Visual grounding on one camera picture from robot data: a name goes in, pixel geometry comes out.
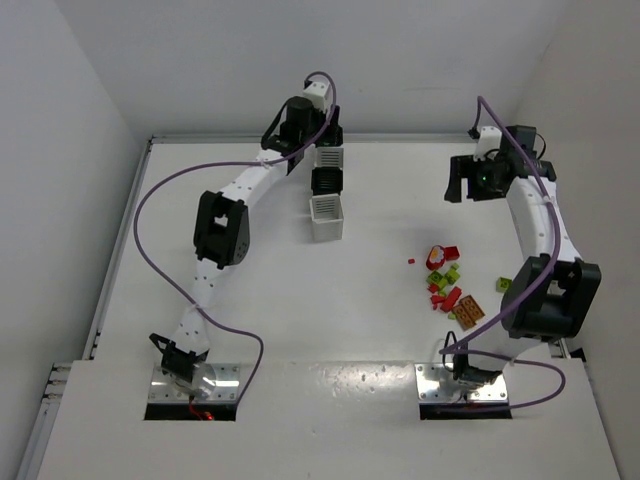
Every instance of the white wall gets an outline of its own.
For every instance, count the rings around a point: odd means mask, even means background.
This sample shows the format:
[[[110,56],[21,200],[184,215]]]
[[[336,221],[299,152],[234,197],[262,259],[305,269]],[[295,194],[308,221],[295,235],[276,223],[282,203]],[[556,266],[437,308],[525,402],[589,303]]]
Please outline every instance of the white wall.
[[[56,0],[144,136],[261,132],[302,78],[336,77],[351,132],[466,131],[515,113],[568,0]]]
[[[0,2],[0,479],[78,358],[142,151],[53,0]]]
[[[640,3],[577,0],[518,113],[547,138],[562,211],[603,283],[578,337],[624,478],[640,478]]]

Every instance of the red wire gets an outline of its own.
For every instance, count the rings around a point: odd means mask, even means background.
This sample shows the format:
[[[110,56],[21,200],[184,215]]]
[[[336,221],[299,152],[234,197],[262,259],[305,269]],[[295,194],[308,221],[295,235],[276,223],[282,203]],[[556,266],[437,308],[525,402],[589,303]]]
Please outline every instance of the red wire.
[[[191,398],[189,400],[189,411],[195,415],[196,417],[198,417],[198,420],[204,420],[204,418],[202,418],[202,416],[200,415],[200,412],[198,412],[195,408],[193,408],[193,398]]]

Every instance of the green block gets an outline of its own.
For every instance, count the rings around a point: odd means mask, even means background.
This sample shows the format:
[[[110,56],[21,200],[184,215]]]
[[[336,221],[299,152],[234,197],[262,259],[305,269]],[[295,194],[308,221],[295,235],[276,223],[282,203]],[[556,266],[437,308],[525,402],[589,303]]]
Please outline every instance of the green block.
[[[444,278],[447,279],[449,285],[453,285],[460,279],[460,274],[453,268],[450,268],[447,273],[445,273]]]
[[[507,290],[509,290],[509,287],[511,287],[512,282],[513,280],[509,278],[504,278],[504,277],[498,278],[498,281],[496,282],[496,292],[498,293],[506,292]]]
[[[429,283],[429,285],[440,286],[440,282],[442,282],[443,279],[444,277],[442,276],[442,274],[436,270],[434,272],[431,272],[431,274],[429,274],[429,276],[427,277],[427,282]]]
[[[436,282],[436,285],[438,285],[438,290],[443,291],[445,287],[449,285],[449,282],[447,282],[446,278],[442,277],[439,282]]]

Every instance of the black bracket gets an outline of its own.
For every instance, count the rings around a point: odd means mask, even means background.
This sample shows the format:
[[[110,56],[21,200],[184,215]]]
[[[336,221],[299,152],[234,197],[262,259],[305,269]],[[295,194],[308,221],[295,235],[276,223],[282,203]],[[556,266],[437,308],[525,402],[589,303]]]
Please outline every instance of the black bracket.
[[[506,308],[540,275],[549,263],[549,255],[529,257],[509,290],[502,298]],[[520,304],[520,307],[502,320],[502,326],[513,338],[537,337],[543,342],[575,337],[589,311],[602,279],[600,267],[577,259],[574,262],[556,262],[553,273]],[[560,293],[550,293],[551,281],[558,282]]]
[[[280,123],[282,113],[286,111],[285,120]],[[313,136],[325,121],[325,115],[313,107],[313,102],[304,97],[291,97],[277,113],[276,117],[262,136],[260,147],[263,150],[275,150],[283,156],[298,150]],[[272,135],[280,124],[277,135]],[[296,155],[288,161],[287,175],[300,163],[304,153]]]
[[[311,189],[314,195],[328,195],[342,192],[342,169],[338,167],[317,167],[311,171]]]
[[[149,340],[151,340],[162,353],[162,361],[160,363],[162,370],[175,375],[187,383],[193,381],[195,364],[204,362],[209,353],[208,351],[200,355],[196,355],[193,351],[185,353],[176,347],[176,342],[157,333],[149,335]]]
[[[456,354],[453,356],[453,379],[460,382],[484,385],[493,382],[502,372],[490,372],[469,365],[469,355]]]
[[[341,147],[344,143],[344,132],[339,124],[340,106],[336,105],[329,126],[316,141],[316,147]]]
[[[536,129],[516,125],[507,127],[515,140],[522,146],[541,177],[556,181],[556,173],[551,162],[537,160],[533,149]],[[462,179],[467,179],[467,198],[474,201],[504,198],[514,178],[532,175],[516,149],[503,136],[500,149],[493,158],[475,160],[473,155],[451,157],[449,186],[444,199],[452,203],[462,201]]]
[[[249,243],[249,209],[244,202],[229,200],[221,192],[204,192],[193,234],[198,260],[207,258],[222,270],[240,263]]]

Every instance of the silver metal plate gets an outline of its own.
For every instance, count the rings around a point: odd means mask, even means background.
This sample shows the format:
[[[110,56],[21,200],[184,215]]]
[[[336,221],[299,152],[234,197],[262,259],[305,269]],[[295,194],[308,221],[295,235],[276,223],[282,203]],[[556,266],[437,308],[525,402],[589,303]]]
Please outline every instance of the silver metal plate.
[[[239,365],[205,363],[200,368],[201,381],[194,405],[236,403],[240,385]],[[162,372],[160,366],[154,367],[149,387],[149,404],[186,405],[190,395],[193,395],[192,390],[178,385],[171,375]]]
[[[421,405],[442,404],[504,404],[509,396],[504,376],[500,375],[491,385],[469,387],[453,379],[442,363],[416,363],[418,400]]]

